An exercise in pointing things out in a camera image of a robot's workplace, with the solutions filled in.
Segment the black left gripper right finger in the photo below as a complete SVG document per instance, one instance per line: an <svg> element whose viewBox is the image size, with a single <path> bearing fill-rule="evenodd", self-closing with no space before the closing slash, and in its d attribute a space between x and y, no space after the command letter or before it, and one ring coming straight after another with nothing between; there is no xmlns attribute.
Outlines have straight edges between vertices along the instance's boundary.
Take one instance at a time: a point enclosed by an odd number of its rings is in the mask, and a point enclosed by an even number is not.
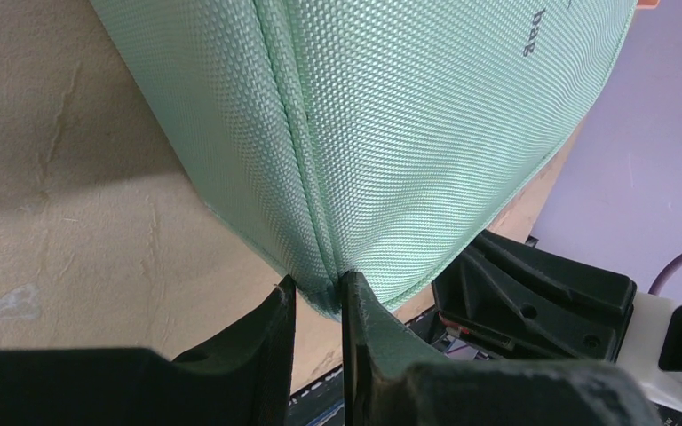
<svg viewBox="0 0 682 426"><path fill-rule="evenodd" d="M604 362L458 361L397 320L365 277L340 281L348 425L657 425L639 386Z"/></svg>

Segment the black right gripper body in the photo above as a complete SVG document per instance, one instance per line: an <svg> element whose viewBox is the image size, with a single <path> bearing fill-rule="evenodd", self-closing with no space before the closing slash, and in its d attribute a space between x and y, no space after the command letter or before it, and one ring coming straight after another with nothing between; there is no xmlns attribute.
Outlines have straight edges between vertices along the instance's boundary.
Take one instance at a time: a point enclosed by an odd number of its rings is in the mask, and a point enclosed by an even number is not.
<svg viewBox="0 0 682 426"><path fill-rule="evenodd" d="M433 281L441 322L502 359L616 360L629 277L481 232Z"/></svg>

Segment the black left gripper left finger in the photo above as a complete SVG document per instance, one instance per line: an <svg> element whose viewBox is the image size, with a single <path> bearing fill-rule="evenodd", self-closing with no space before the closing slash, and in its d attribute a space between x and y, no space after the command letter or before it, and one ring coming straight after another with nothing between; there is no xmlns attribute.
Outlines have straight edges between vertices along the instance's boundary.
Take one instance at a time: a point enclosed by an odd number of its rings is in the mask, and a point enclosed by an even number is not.
<svg viewBox="0 0 682 426"><path fill-rule="evenodd" d="M175 359L147 348L0 351L0 425L282 425L295 329L285 278Z"/></svg>

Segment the green medicine case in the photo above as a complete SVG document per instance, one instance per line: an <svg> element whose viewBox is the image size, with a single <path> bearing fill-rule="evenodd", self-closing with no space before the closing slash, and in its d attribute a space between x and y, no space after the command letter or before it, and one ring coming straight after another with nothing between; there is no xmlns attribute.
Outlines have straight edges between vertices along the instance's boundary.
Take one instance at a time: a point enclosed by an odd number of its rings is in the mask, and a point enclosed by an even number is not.
<svg viewBox="0 0 682 426"><path fill-rule="evenodd" d="M204 203L320 314L396 310L565 144L633 1L96 1Z"/></svg>

